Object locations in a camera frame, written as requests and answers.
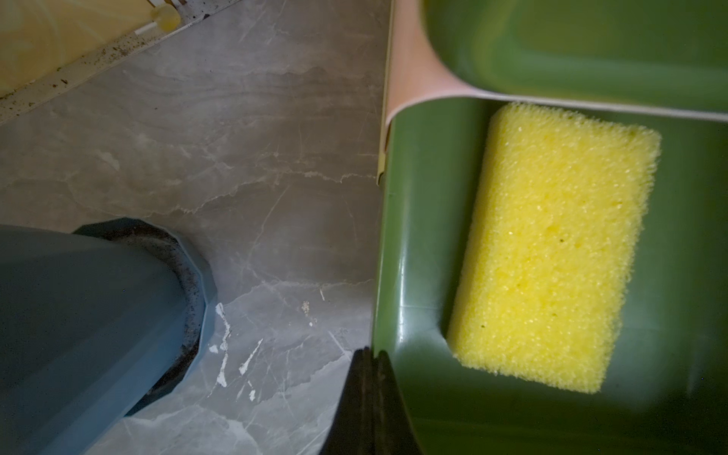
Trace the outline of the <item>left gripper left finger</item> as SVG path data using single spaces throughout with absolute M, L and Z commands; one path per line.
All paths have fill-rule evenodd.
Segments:
M 373 354 L 354 352 L 339 405 L 320 454 L 373 453 Z

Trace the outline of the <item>yellow foam sponge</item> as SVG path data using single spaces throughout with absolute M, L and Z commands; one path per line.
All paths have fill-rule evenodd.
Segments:
M 648 127 L 555 107 L 495 114 L 447 328 L 461 365 L 600 391 L 661 145 Z

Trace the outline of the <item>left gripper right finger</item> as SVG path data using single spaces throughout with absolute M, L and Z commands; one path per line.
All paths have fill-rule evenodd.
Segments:
M 373 453 L 422 454 L 385 351 L 375 357 L 373 370 Z

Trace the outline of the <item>green top drawer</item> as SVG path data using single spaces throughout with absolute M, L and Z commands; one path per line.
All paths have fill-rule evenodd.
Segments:
M 723 1 L 427 1 L 444 65 L 483 90 L 727 110 Z

